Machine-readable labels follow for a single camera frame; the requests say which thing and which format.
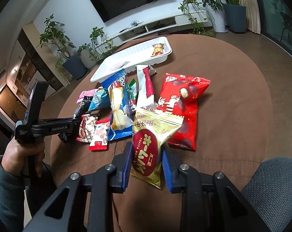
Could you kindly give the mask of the left forearm grey sleeve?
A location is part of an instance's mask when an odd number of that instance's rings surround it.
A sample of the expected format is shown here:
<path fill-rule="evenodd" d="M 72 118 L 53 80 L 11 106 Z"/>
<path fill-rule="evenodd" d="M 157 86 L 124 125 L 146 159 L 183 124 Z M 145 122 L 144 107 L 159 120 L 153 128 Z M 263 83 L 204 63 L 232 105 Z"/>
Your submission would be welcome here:
<path fill-rule="evenodd" d="M 25 186 L 20 176 L 6 172 L 2 158 L 0 156 L 0 227 L 5 231 L 22 231 Z"/>

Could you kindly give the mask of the person's left hand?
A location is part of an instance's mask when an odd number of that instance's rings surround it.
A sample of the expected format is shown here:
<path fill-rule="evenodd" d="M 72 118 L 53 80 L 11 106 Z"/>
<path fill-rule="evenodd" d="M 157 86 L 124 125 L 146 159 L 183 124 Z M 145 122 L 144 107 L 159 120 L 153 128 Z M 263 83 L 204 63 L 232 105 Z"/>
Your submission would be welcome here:
<path fill-rule="evenodd" d="M 24 158 L 28 156 L 34 156 L 35 171 L 38 177 L 41 177 L 43 159 L 45 158 L 45 143 L 43 141 L 34 145 L 22 145 L 13 137 L 7 145 L 1 165 L 9 174 L 19 175 L 24 167 Z"/>

